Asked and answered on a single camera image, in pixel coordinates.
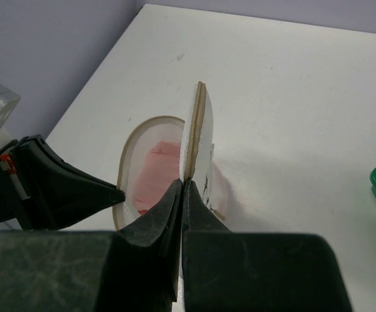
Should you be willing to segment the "pink bra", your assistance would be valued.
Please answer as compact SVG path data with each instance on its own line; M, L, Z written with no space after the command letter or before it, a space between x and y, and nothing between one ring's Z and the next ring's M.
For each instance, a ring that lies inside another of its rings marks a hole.
M159 202L170 184L178 179L180 144L160 141L146 155L133 187L133 205L140 215Z

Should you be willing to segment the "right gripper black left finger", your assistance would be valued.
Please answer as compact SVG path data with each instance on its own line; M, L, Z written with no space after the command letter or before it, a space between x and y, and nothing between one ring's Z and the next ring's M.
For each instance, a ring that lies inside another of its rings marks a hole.
M170 311L181 181L120 231L0 231L0 311Z

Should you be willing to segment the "round mesh laundry bag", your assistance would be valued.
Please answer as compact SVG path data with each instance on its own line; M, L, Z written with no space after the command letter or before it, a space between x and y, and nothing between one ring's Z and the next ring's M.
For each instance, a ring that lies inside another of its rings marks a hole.
M113 206L113 222L122 229L142 216L133 205L133 187L147 153L160 141L180 144L178 179L194 181L202 203L220 220L226 218L227 183L213 161L213 107L205 83L198 82L184 119L155 116L138 125L121 154L117 187L126 199Z

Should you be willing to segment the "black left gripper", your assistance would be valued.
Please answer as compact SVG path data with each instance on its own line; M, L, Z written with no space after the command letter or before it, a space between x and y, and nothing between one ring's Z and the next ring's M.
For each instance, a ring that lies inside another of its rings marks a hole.
M0 224L64 229L124 200L123 191L63 161L40 135L0 151Z

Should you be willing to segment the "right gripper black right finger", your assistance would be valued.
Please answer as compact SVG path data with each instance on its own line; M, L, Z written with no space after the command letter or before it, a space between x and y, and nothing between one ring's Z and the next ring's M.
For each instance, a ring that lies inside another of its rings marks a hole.
M185 184L182 268L186 311L351 311L336 256L305 233L236 233Z

